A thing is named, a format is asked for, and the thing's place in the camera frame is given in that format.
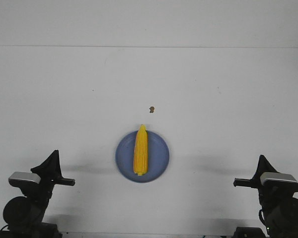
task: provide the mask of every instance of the blue plate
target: blue plate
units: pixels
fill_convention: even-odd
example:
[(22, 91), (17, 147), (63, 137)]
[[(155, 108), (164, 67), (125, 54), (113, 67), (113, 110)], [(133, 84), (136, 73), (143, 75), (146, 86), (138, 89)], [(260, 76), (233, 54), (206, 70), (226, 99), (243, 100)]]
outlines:
[(142, 176), (134, 173), (134, 148), (137, 131), (126, 135), (116, 150), (116, 164), (123, 176), (134, 182), (150, 182), (159, 177), (169, 163), (169, 150), (156, 133), (148, 132), (148, 172)]

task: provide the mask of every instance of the yellow corn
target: yellow corn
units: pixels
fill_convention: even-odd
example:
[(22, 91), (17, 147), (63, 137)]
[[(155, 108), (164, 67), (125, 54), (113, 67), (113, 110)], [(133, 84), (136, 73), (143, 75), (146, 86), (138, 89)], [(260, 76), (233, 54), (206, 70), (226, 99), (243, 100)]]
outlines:
[(136, 136), (134, 150), (134, 172), (138, 176), (148, 171), (148, 134), (145, 125), (141, 125)]

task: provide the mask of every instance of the corn cob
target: corn cob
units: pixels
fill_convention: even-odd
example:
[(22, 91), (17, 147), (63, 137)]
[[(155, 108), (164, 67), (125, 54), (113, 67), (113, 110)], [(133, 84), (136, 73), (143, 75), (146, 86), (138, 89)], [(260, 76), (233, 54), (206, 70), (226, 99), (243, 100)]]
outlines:
[(142, 176), (148, 171), (148, 134), (145, 125), (141, 125), (135, 142), (134, 173)]

